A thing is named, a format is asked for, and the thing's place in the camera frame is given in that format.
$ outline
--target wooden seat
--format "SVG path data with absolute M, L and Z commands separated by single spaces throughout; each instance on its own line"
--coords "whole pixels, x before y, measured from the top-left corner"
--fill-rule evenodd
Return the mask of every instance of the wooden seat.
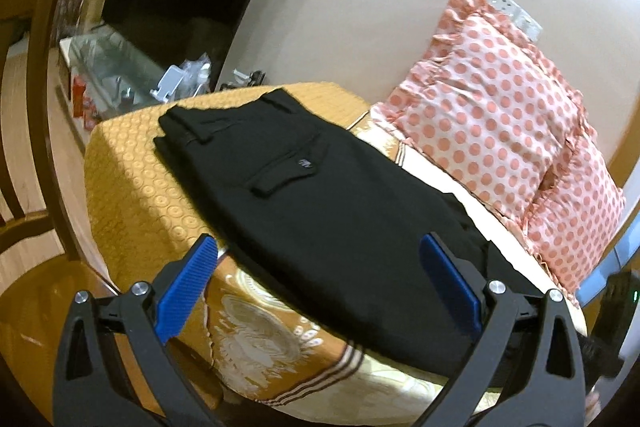
M 23 274 L 0 295 L 0 424 L 50 425 L 53 369 L 69 304 L 80 289 L 94 296 L 116 293 L 86 262 L 60 191 L 49 139 L 47 61 L 57 0 L 0 0 L 0 88 L 14 25 L 31 18 L 27 56 L 26 107 L 31 153 L 45 208 L 27 212 L 11 179 L 0 124 L 0 191 L 10 215 L 0 215 L 0 255 L 20 241 L 55 231 L 63 252 Z M 116 339 L 132 386 L 142 405 L 162 414 L 135 362 L 128 341 Z M 178 341 L 170 343 L 174 359 L 213 409 L 222 388 Z

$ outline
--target patterned fabric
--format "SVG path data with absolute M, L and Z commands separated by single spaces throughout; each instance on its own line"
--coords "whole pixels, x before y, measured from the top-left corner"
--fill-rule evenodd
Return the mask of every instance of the patterned fabric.
M 272 86 L 227 90 L 184 100 L 186 107 L 237 107 Z M 369 106 L 335 84 L 286 86 L 306 108 L 367 141 L 411 174 L 465 205 L 478 229 L 514 268 L 545 292 L 554 287 L 479 201 L 414 150 L 373 124 Z M 334 337 L 275 298 L 224 252 L 225 243 L 202 220 L 154 152 L 158 117 L 170 105 L 146 108 L 97 126 L 84 159 L 86 195 L 95 242 L 121 289 L 152 280 L 180 259 L 201 233 L 212 233 L 221 258 L 180 335 L 212 364 L 231 389 L 282 412 L 333 425 L 411 423 L 441 391 L 437 375 L 417 374 L 378 360 Z M 586 333 L 584 316 L 570 307 Z M 486 393 L 478 405 L 495 404 Z
M 625 198 L 588 136 L 567 140 L 555 169 L 523 229 L 559 282 L 575 292 L 615 235 Z
M 544 60 L 485 0 L 449 0 L 424 59 L 374 111 L 521 223 L 581 114 Z

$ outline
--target polka dot pillow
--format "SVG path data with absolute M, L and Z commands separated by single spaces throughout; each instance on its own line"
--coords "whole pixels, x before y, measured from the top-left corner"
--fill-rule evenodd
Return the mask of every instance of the polka dot pillow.
M 550 272 L 575 292 L 616 233 L 625 198 L 589 136 L 567 140 L 562 156 L 522 227 Z
M 423 60 L 372 116 L 518 225 L 586 126 L 580 93 L 486 0 L 449 0 Z

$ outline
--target screw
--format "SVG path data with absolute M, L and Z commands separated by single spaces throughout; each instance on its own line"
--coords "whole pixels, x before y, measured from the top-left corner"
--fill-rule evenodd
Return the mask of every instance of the screw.
M 88 298 L 89 298 L 89 292 L 81 290 L 78 293 L 76 293 L 76 296 L 74 297 L 74 301 L 76 301 L 78 304 L 82 304 L 83 302 L 87 302 Z
M 492 293 L 501 295 L 507 291 L 507 286 L 505 286 L 504 282 L 502 281 L 494 280 L 489 283 L 489 289 L 492 291 Z
M 131 287 L 131 293 L 133 293 L 133 295 L 138 295 L 138 296 L 144 295 L 148 291 L 149 291 L 149 285 L 144 281 L 136 282 Z
M 562 292 L 560 290 L 553 289 L 549 292 L 549 297 L 553 302 L 562 302 Z

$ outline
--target cushion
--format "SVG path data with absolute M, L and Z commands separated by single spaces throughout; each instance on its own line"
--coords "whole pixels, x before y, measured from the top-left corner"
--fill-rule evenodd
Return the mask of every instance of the cushion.
M 590 136 L 567 140 L 555 170 L 522 227 L 559 283 L 575 292 L 616 233 L 625 198 Z
M 506 15 L 449 0 L 423 60 L 372 115 L 520 224 L 584 123 L 581 100 Z

